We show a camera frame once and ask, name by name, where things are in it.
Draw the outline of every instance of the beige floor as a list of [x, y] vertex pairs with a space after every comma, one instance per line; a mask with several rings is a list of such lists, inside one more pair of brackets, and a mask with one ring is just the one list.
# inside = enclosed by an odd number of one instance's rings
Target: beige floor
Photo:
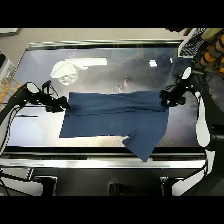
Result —
[[183, 39], [183, 32], [164, 28], [23, 28], [18, 35], [0, 37], [0, 51], [15, 65], [28, 43], [60, 40]]

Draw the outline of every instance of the robotic arm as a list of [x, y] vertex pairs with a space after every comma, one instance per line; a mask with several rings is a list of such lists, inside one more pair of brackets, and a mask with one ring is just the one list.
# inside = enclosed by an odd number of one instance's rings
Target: robotic arm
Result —
[[[186, 99], [183, 94], [186, 91], [190, 91], [196, 97], [199, 104], [196, 124], [197, 140], [199, 145], [205, 148], [208, 160], [207, 173], [196, 174], [201, 181], [195, 183], [193, 177], [184, 180], [184, 185], [190, 181], [193, 185], [179, 195], [224, 195], [224, 113], [209, 94], [206, 74], [199, 69], [189, 67], [183, 76], [177, 77], [172, 89], [167, 91], [169, 88], [161, 91], [163, 106], [174, 107], [185, 104]], [[173, 188], [181, 184], [179, 181], [173, 185]]]
[[12, 120], [27, 103], [44, 105], [46, 111], [52, 113], [64, 111], [63, 109], [69, 107], [66, 97], [55, 99], [49, 94], [50, 85], [51, 81], [44, 83], [41, 90], [35, 84], [28, 82], [10, 97], [7, 105], [0, 113], [0, 155], [8, 143], [9, 128]]

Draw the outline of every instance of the blue fabric fold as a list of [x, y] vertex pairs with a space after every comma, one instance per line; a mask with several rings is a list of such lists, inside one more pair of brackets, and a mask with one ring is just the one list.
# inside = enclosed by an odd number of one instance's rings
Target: blue fabric fold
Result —
[[169, 111], [159, 92], [70, 93], [60, 138], [128, 136], [123, 144], [146, 162], [164, 136]]

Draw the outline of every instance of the crumpled white fabric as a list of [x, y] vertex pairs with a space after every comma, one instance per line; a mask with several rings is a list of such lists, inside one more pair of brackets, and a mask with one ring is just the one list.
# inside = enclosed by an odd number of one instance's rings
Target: crumpled white fabric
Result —
[[60, 83], [68, 86], [79, 79], [79, 70], [86, 70], [88, 67], [77, 65], [71, 60], [57, 62], [50, 74], [52, 78], [58, 79]]

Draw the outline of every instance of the table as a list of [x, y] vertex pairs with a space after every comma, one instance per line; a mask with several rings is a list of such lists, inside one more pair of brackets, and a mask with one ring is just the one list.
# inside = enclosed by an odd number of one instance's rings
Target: table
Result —
[[[37, 86], [52, 80], [52, 85], [59, 96], [68, 97], [69, 92], [98, 92], [98, 93], [119, 93], [120, 91], [133, 92], [140, 90], [161, 90], [167, 85], [172, 84], [175, 80], [176, 72], [183, 72], [190, 60], [181, 67], [175, 64], [177, 59], [177, 48], [180, 41], [177, 40], [123, 40], [123, 41], [82, 41], [82, 42], [47, 42], [30, 44], [17, 67], [15, 78], [19, 82], [27, 81], [35, 83]], [[58, 61], [72, 58], [104, 58], [107, 65], [90, 66], [85, 71], [80, 71], [79, 79], [76, 83], [69, 86], [61, 84], [58, 80], [52, 79], [50, 73], [53, 66]], [[150, 62], [156, 62], [156, 66], [150, 65]], [[213, 79], [210, 82], [216, 86], [218, 93], [215, 97], [222, 95], [223, 91], [220, 87], [219, 80]], [[188, 150], [196, 150], [202, 156], [202, 150], [198, 148], [196, 140], [196, 115], [197, 102], [191, 94], [186, 94], [187, 103], [184, 106], [178, 106], [170, 109], [169, 122], [166, 135], [159, 142], [156, 150], [162, 149], [162, 153], [166, 152], [164, 147], [181, 149], [182, 152]], [[91, 154], [98, 150], [98, 155], [105, 152], [126, 154], [128, 151], [122, 146], [121, 137], [85, 137], [60, 139], [59, 133], [63, 123], [64, 112], [62, 113], [46, 113], [44, 108], [23, 108], [20, 114], [36, 115], [37, 118], [21, 118], [14, 119], [10, 129], [10, 140], [5, 154], [32, 154], [52, 155], [55, 152], [60, 155], [77, 155]], [[42, 163], [36, 160], [36, 165], [40, 166], [56, 166], [56, 161], [52, 164]], [[59, 167], [77, 167], [77, 163], [70, 161], [58, 162]], [[123, 167], [124, 162], [117, 161], [113, 167]], [[88, 167], [87, 161], [79, 162], [79, 166]], [[126, 163], [126, 167], [130, 166], [130, 161]], [[135, 164], [136, 167], [150, 167], [150, 165], [142, 165], [140, 161]]]

